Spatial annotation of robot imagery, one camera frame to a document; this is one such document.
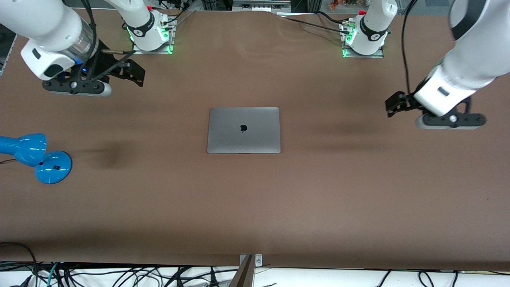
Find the silver laptop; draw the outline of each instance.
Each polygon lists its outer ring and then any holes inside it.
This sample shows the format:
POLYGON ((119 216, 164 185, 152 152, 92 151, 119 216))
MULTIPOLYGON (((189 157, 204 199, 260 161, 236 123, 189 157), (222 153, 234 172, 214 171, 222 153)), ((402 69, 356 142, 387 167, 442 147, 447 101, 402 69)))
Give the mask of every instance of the silver laptop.
POLYGON ((279 154, 278 108, 212 108, 207 152, 210 154, 279 154))

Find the blue desk lamp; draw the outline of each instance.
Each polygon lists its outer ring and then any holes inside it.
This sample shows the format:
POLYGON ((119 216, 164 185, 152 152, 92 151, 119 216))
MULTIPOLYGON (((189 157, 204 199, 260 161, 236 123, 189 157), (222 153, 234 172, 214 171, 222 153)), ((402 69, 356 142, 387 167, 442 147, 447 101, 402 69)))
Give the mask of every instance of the blue desk lamp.
POLYGON ((62 181, 71 171, 71 157, 62 151, 46 154, 46 136, 42 133, 19 138, 0 136, 0 153, 10 154, 19 162, 35 168, 36 178, 45 184, 62 181))

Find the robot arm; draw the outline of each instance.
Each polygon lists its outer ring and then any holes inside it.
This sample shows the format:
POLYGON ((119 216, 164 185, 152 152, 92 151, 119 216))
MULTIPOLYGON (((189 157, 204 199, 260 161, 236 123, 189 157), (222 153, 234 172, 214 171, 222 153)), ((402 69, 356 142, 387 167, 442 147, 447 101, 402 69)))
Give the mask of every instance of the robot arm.
POLYGON ((397 15, 398 6, 395 0, 374 0, 365 15, 357 15, 349 19, 354 22, 352 36, 346 40, 356 53, 372 55, 384 45, 388 35, 388 27, 397 15))
MULTIPOLYGON (((151 51, 168 41, 161 33, 167 15, 149 11, 143 0, 106 0, 126 21, 138 48, 151 51)), ((119 64, 99 39, 95 45, 90 26, 61 0, 0 0, 0 22, 29 41, 21 51, 23 60, 41 80, 43 87, 56 93, 107 96, 111 93, 104 73, 143 85, 145 71, 134 61, 119 64), (83 71, 79 68, 85 63, 83 71), (118 64, 111 71, 112 65, 118 64), (102 76, 97 81, 80 82, 82 74, 102 76)))
POLYGON ((399 111, 423 110, 421 128, 474 129, 485 124, 471 114, 470 96, 498 76, 510 73, 510 2, 456 0, 450 10, 455 47, 432 69, 415 92, 397 92, 386 101, 388 117, 399 111), (466 103, 466 112, 457 112, 466 103))

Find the power cord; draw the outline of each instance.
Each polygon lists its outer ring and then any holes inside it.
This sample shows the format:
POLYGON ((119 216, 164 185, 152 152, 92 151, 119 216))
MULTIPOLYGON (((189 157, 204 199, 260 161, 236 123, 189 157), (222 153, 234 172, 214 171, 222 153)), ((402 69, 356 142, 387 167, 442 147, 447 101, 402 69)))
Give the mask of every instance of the power cord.
POLYGON ((347 32, 347 31, 340 31, 340 30, 337 30, 337 29, 332 29, 332 28, 329 28, 329 27, 325 27, 325 26, 321 26, 321 25, 316 25, 316 24, 313 24, 313 23, 308 23, 308 22, 305 22, 305 21, 297 20, 297 19, 291 19, 289 17, 285 17, 285 19, 291 20, 291 21, 294 21, 294 22, 298 22, 298 23, 303 23, 303 24, 310 25, 310 26, 314 26, 314 27, 318 27, 318 28, 322 28, 322 29, 326 29, 326 30, 330 30, 330 31, 334 31, 334 32, 341 33, 341 34, 349 34, 349 32, 347 32))
MULTIPOLYGON (((95 46, 97 43, 97 30, 96 30, 96 24, 94 21, 94 16, 92 15, 92 8, 90 7, 89 0, 81 0, 81 2, 82 2, 83 7, 85 7, 85 10, 87 11, 87 14, 89 15, 89 18, 90 18, 89 26, 92 29, 92 47, 90 47, 90 50, 87 53, 86 59, 83 61, 82 65, 80 66, 80 71, 83 71, 83 68, 87 64, 90 57, 92 57, 92 53, 94 52, 94 49, 95 49, 95 46)), ((89 73, 87 73, 87 78, 89 77, 90 74, 91 74, 91 71, 89 71, 89 73)))
POLYGON ((405 9, 404 23, 402 24, 402 34, 401 34, 401 43, 400 47, 402 49, 402 59, 404 61, 404 71, 405 71, 405 87, 407 88, 407 94, 411 94, 411 88, 409 84, 409 69, 407 67, 407 56, 405 55, 405 44, 404 44, 404 36, 405 36, 405 24, 407 23, 407 17, 409 16, 409 12, 412 10, 414 5, 416 5, 418 0, 411 0, 407 8, 405 9))
POLYGON ((16 161, 15 158, 11 158, 11 159, 0 161, 0 164, 7 164, 7 163, 10 163, 10 162, 15 162, 15 161, 16 161))
POLYGON ((163 6, 165 6, 165 8, 166 8, 166 9, 170 9, 170 8, 168 8, 168 6, 167 6, 167 5, 165 5, 165 4, 163 3, 163 0, 159 0, 159 5, 163 5, 163 6))
MULTIPOLYGON (((453 271, 455 273, 455 277, 453 278, 453 282, 451 283, 451 287, 455 287, 455 284, 457 283, 457 278, 458 278, 458 271, 457 270, 454 270, 453 271)), ((423 285, 423 287, 434 287, 434 282, 432 282, 432 279, 431 277, 428 275, 427 272, 425 271, 420 271, 418 272, 418 280, 420 281, 420 283, 423 285), (421 275, 422 274, 425 274, 425 276, 427 277, 428 281, 430 282, 430 286, 426 285, 423 280, 421 279, 421 275)))
POLYGON ((487 271, 487 272, 498 274, 498 275, 510 275, 510 273, 501 273, 501 272, 496 272, 496 271, 487 271))
POLYGON ((377 285, 376 287, 382 287, 382 285, 384 284, 384 281, 386 281, 386 278, 388 277, 388 275, 391 273, 391 269, 388 269, 388 271, 386 272, 386 274, 384 275, 384 277, 382 278, 381 282, 379 283, 379 285, 377 285))
POLYGON ((317 12, 315 12, 315 14, 321 14, 322 16, 326 17, 329 21, 331 21, 333 23, 337 23, 337 24, 341 24, 343 21, 349 20, 349 18, 345 18, 343 20, 335 20, 335 19, 331 18, 328 14, 326 14, 322 11, 317 11, 317 12))
POLYGON ((32 250, 28 246, 26 246, 25 244, 18 243, 18 242, 0 242, 0 246, 1 245, 15 245, 15 246, 23 247, 23 248, 25 248, 30 253, 30 257, 32 258, 32 262, 34 263, 34 270, 32 271, 32 273, 35 273, 35 285, 34 286, 39 286, 38 282, 37 282, 37 279, 38 279, 38 276, 37 276, 37 273, 38 273, 38 271, 37 271, 37 260, 35 259, 35 255, 32 252, 32 250))
POLYGON ((214 269, 211 266, 211 284, 209 284, 210 287, 219 287, 219 282, 216 279, 216 274, 214 273, 214 269))
POLYGON ((177 16, 175 16, 175 18, 174 18, 174 19, 172 19, 172 20, 170 20, 170 21, 167 21, 167 22, 163 22, 163 25, 166 25, 166 24, 168 24, 168 23, 172 23, 172 22, 176 21, 176 20, 177 20, 177 18, 179 18, 179 16, 181 16, 181 15, 184 13, 184 11, 186 11, 186 9, 183 9, 183 10, 182 10, 179 14, 177 14, 177 16))
POLYGON ((96 80, 100 80, 102 77, 107 76, 109 72, 113 71, 116 67, 118 67, 120 64, 122 64, 125 60, 127 60, 132 54, 134 54, 136 51, 129 51, 124 57, 122 57, 120 60, 118 60, 115 64, 111 65, 108 69, 106 69, 101 74, 95 76, 94 78, 85 81, 85 84, 94 82, 96 80))

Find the brown table surface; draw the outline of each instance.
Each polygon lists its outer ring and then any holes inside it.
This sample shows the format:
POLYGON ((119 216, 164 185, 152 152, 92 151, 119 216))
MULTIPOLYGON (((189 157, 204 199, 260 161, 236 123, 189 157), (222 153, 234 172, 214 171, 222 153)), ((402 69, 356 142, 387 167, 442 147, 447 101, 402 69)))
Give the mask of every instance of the brown table surface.
MULTIPOLYGON (((117 12, 94 15, 102 41, 130 49, 117 12)), ((488 123, 475 131, 419 130, 418 111, 387 118, 384 100, 405 88, 401 23, 384 59, 352 59, 330 31, 196 12, 173 55, 133 56, 143 88, 113 78, 109 98, 44 91, 19 38, 0 79, 1 134, 43 132, 73 167, 44 185, 0 165, 0 240, 47 261, 235 265, 262 253, 285 267, 510 268, 510 79, 476 94, 488 123), (282 153, 207 154, 212 107, 279 107, 282 153)), ((406 39, 415 87, 453 41, 446 17, 410 17, 406 39)), ((2 248, 7 259, 30 258, 2 248)))

